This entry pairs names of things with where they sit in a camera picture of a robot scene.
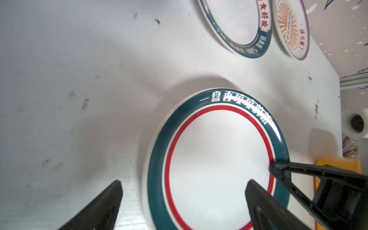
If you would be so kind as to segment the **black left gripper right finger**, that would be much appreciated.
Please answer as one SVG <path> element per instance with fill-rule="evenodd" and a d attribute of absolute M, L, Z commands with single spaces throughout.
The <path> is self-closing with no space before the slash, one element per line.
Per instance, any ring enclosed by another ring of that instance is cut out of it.
<path fill-rule="evenodd" d="M 255 180 L 245 190 L 251 222 L 255 230 L 308 230 L 304 223 L 284 208 Z"/>

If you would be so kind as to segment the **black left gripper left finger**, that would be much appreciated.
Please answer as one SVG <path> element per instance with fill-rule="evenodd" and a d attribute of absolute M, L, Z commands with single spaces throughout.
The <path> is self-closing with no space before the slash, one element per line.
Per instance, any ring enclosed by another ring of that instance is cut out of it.
<path fill-rule="evenodd" d="M 113 230 L 122 198 L 123 188 L 121 182 L 115 180 L 60 229 Z"/>

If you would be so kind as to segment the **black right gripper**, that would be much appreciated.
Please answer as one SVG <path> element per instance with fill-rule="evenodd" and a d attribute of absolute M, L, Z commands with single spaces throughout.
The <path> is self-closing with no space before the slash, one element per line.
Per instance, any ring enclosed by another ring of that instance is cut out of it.
<path fill-rule="evenodd" d="M 273 162 L 271 174 L 327 230 L 368 228 L 368 177 L 332 166 Z M 318 177 L 315 197 L 309 199 L 289 178 L 291 173 Z"/>

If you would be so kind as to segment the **green rim red ring plate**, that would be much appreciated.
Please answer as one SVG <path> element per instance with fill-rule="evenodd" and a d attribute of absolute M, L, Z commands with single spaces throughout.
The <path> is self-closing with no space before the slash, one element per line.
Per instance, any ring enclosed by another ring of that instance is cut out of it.
<path fill-rule="evenodd" d="M 282 206 L 290 194 L 269 169 L 288 161 L 282 132 L 255 98 L 206 89 L 179 102 L 147 150 L 142 203 L 151 230 L 250 230 L 245 190 L 255 180 Z"/>

